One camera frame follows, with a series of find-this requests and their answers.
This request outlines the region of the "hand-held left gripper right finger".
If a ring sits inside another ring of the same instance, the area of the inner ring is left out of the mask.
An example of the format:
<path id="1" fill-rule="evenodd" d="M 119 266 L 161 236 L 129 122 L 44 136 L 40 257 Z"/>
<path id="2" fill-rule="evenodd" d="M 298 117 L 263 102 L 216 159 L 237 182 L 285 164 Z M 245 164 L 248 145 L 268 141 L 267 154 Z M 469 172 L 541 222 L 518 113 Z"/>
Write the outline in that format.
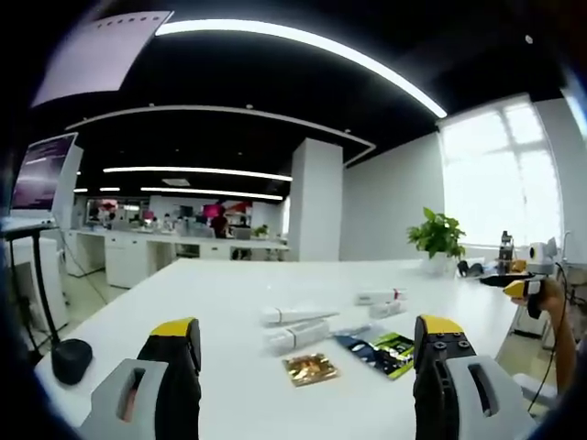
<path id="1" fill-rule="evenodd" d="M 414 370 L 417 439 L 525 439 L 537 426 L 521 387 L 447 318 L 416 318 Z"/>

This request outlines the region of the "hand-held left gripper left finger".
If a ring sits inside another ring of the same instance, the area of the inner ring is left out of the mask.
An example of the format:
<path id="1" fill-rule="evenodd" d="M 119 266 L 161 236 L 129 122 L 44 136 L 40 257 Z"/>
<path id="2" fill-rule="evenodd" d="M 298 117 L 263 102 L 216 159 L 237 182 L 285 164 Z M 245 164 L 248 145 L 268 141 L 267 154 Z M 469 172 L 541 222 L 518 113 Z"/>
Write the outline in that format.
<path id="1" fill-rule="evenodd" d="M 202 396 L 201 340 L 194 317 L 150 332 L 91 394 L 82 439 L 197 439 Z"/>

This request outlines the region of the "person's right hand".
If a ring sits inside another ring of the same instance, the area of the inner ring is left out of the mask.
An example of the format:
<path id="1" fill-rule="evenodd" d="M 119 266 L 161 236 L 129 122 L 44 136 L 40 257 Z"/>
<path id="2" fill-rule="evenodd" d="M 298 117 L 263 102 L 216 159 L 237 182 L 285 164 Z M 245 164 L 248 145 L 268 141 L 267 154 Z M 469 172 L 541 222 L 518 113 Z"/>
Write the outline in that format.
<path id="1" fill-rule="evenodd" d="M 548 313 L 549 317 L 553 321 L 556 321 L 564 315 L 564 292 L 561 289 L 559 283 L 551 278 L 547 280 L 547 284 L 548 297 L 542 303 L 542 313 Z M 518 305 L 524 305 L 526 307 L 526 300 L 518 300 L 512 298 L 511 300 Z"/>

